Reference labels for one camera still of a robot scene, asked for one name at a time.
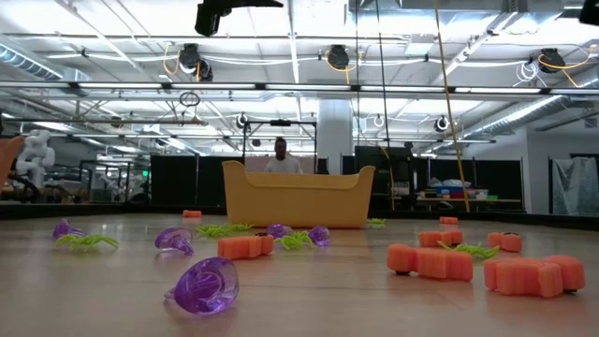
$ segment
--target white robot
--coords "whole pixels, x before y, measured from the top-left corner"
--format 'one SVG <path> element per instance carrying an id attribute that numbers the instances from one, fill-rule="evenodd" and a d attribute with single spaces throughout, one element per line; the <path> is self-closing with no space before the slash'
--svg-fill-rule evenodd
<path id="1" fill-rule="evenodd" d="M 37 188 L 44 187 L 46 168 L 54 165 L 55 153 L 53 148 L 48 147 L 49 139 L 50 131 L 32 130 L 31 136 L 25 139 L 25 148 L 17 158 L 17 173 L 28 174 L 29 180 Z"/>

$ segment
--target concrete floor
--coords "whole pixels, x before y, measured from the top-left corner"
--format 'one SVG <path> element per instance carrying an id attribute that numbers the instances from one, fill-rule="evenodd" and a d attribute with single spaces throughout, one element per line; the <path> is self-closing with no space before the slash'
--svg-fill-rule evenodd
<path id="1" fill-rule="evenodd" d="M 328 248 L 236 261 L 235 305 L 197 317 L 163 294 L 191 265 L 215 256 L 216 241 L 194 240 L 191 257 L 158 255 L 153 246 L 161 229 L 197 222 L 174 214 L 72 217 L 73 226 L 121 243 L 75 255 L 52 250 L 58 220 L 0 222 L 0 336 L 599 336 L 595 232 L 460 223 L 468 243 L 510 231 L 523 237 L 524 256 L 578 257 L 587 287 L 576 295 L 504 297 L 485 288 L 479 263 L 472 283 L 396 276 L 386 267 L 388 245 L 417 245 L 419 230 L 439 225 L 389 220 L 385 229 L 331 231 Z"/>

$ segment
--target man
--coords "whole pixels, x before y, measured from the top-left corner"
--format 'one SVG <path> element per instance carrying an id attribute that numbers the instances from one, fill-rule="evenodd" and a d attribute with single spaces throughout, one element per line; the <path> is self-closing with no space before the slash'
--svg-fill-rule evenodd
<path id="1" fill-rule="evenodd" d="M 278 138 L 274 142 L 274 152 L 276 157 L 272 158 L 269 164 L 264 168 L 265 172 L 272 173 L 303 173 L 300 162 L 293 157 L 287 157 L 287 142 Z"/>

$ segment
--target purple plastic toy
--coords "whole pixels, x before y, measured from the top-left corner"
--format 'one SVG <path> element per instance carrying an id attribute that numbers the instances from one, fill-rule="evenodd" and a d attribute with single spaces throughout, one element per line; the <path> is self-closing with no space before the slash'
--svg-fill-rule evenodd
<path id="1" fill-rule="evenodd" d="M 226 258 L 211 257 L 186 271 L 165 298 L 174 299 L 194 315 L 212 315 L 231 306 L 239 293 L 235 265 Z"/>
<path id="2" fill-rule="evenodd" d="M 292 230 L 293 229 L 291 229 L 291 227 L 282 224 L 270 225 L 266 227 L 266 232 L 272 235 L 274 239 L 281 239 L 283 236 L 291 233 Z"/>
<path id="3" fill-rule="evenodd" d="M 181 227 L 167 228 L 158 234 L 156 238 L 156 248 L 159 249 L 178 249 L 186 255 L 193 255 L 194 248 L 189 244 L 191 242 L 191 231 Z"/>
<path id="4" fill-rule="evenodd" d="M 308 237 L 310 237 L 310 240 L 319 247 L 328 246 L 330 244 L 329 229 L 324 226 L 310 229 Z"/>
<path id="5" fill-rule="evenodd" d="M 64 237 L 65 235 L 83 236 L 83 235 L 85 235 L 85 233 L 83 233 L 82 231 L 80 231 L 78 229 L 73 228 L 68 223 L 68 220 L 63 219 L 54 228 L 54 232 L 52 233 L 52 237 L 55 240 L 58 240 L 61 237 Z"/>

